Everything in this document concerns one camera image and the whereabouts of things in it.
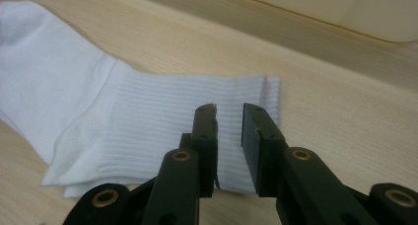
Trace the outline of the white sock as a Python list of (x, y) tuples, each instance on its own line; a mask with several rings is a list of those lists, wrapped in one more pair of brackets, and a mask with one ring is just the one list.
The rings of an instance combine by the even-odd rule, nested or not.
[(244, 104), (279, 117), (277, 78), (140, 72), (30, 1), (0, 2), (0, 119), (35, 149), (46, 186), (79, 197), (104, 183), (142, 184), (193, 124), (217, 108), (218, 178), (252, 193), (241, 146)]

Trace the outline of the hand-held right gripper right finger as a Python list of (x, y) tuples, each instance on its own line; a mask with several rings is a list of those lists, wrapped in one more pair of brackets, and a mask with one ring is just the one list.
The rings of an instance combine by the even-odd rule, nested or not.
[(276, 199), (282, 225), (378, 225), (315, 152), (287, 144), (265, 109), (244, 105), (242, 147), (256, 194)]

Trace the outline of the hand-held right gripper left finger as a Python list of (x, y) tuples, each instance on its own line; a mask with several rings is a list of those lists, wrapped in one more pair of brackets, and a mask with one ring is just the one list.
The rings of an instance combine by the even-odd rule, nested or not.
[(199, 199), (217, 184), (218, 123), (213, 104), (195, 110), (192, 130), (164, 156), (141, 225), (198, 225)]

